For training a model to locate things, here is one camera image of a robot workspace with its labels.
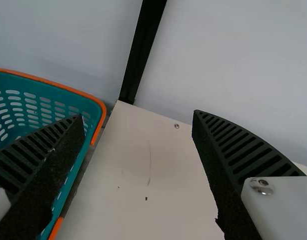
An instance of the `white wall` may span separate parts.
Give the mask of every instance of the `white wall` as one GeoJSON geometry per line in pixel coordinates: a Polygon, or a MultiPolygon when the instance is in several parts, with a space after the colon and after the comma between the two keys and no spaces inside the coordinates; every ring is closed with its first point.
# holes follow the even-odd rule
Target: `white wall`
{"type": "Polygon", "coordinates": [[[142,0],[0,0],[0,68],[118,99],[142,0]]]}
{"type": "Polygon", "coordinates": [[[135,104],[219,115],[307,165],[307,0],[168,0],[135,104]]]}

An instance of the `screw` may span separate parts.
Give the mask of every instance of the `screw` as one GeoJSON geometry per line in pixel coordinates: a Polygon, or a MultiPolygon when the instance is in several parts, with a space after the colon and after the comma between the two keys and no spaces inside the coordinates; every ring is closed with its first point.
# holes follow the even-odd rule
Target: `screw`
{"type": "Polygon", "coordinates": [[[258,182],[259,182],[261,185],[263,185],[263,186],[268,186],[268,185],[269,185],[269,183],[268,183],[266,180],[264,180],[264,179],[260,179],[260,180],[258,180],[258,182]]]}
{"type": "Polygon", "coordinates": [[[262,195],[272,195],[275,192],[273,184],[260,177],[251,178],[249,184],[254,191],[262,195]]]}

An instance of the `plastic basket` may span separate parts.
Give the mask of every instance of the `plastic basket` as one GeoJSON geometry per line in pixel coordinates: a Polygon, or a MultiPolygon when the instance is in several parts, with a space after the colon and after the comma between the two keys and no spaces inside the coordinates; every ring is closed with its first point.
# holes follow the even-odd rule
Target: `plastic basket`
{"type": "Polygon", "coordinates": [[[106,116],[97,98],[65,85],[29,74],[0,69],[0,148],[52,122],[81,113],[85,142],[52,206],[52,220],[37,240],[48,239],[69,191],[106,116]]]}

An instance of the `white tabletop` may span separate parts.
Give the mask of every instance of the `white tabletop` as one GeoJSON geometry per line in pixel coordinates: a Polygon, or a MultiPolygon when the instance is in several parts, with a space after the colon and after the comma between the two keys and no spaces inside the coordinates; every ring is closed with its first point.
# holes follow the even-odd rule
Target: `white tabletop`
{"type": "Polygon", "coordinates": [[[223,240],[191,134],[118,101],[56,240],[223,240]]]}

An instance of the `black vertical post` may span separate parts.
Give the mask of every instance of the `black vertical post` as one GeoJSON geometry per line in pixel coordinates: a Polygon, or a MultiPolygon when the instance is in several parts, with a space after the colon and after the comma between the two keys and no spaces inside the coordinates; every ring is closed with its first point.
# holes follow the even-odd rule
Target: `black vertical post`
{"type": "Polygon", "coordinates": [[[147,59],[167,0],[143,0],[135,29],[119,100],[134,104],[147,59]]]}

